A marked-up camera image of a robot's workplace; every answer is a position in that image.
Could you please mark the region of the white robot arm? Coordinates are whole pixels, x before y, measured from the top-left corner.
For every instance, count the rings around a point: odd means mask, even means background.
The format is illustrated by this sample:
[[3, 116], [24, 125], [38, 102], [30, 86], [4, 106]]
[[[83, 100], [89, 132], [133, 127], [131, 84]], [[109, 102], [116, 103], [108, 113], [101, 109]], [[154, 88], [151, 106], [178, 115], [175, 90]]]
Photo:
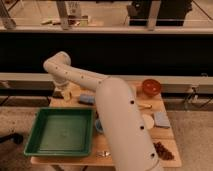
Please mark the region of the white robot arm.
[[95, 106], [116, 171], [164, 171], [131, 87], [121, 78], [71, 67], [58, 52], [44, 69], [57, 87], [68, 81], [95, 92]]

